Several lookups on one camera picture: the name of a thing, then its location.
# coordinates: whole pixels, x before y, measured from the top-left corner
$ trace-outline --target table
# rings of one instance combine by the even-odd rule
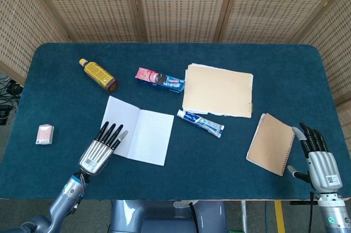
[[[0,197],[53,198],[98,131],[109,93],[79,65],[95,61],[117,77],[112,96],[175,115],[183,94],[136,82],[138,67],[184,78],[192,62],[253,74],[251,119],[208,115],[225,125],[220,139],[175,117],[165,166],[113,156],[92,177],[93,199],[308,199],[310,186],[245,160],[258,120],[268,112],[290,126],[303,121],[325,136],[351,196],[351,162],[318,51],[295,44],[47,43],[32,61],[0,170]],[[55,127],[52,145],[36,145],[40,124]],[[288,164],[306,172],[295,139]]]

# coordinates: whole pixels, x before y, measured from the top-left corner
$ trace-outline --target small box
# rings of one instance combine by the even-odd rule
[[[185,85],[183,79],[174,78],[142,67],[139,68],[135,78],[138,82],[146,83],[158,88],[168,89],[177,93],[182,92]]]
[[[36,144],[51,144],[53,141],[54,127],[49,124],[39,125]]]

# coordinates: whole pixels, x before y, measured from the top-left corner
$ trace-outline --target grey floor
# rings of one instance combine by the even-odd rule
[[[12,130],[14,116],[11,116],[6,126],[0,126],[0,164],[6,144]],[[48,216],[48,208],[53,200],[7,200],[0,199],[0,230],[12,228],[37,216]],[[308,206],[290,206],[283,202],[285,231],[287,233],[308,231]],[[351,214],[351,202],[347,202]],[[266,221],[264,201],[247,202],[247,221],[249,233],[264,233]],[[110,201],[83,200],[78,211],[68,216],[64,221],[61,232],[107,232],[111,215]],[[228,229],[242,230],[240,202],[227,202]],[[267,202],[267,232],[276,233],[276,217],[273,202]],[[314,207],[313,233],[324,233],[318,207]]]

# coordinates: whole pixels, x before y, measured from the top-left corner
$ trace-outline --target yellow bottle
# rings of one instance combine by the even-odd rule
[[[81,59],[79,64],[84,67],[85,73],[88,74],[90,78],[95,80],[98,85],[103,87],[108,92],[113,92],[118,87],[117,80],[95,62],[89,62],[86,59]]]

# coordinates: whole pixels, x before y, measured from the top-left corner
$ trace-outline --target yellow floor tape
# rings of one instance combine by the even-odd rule
[[[278,233],[285,233],[283,210],[281,208],[281,201],[274,201],[275,216],[276,216],[276,226],[278,228]]]

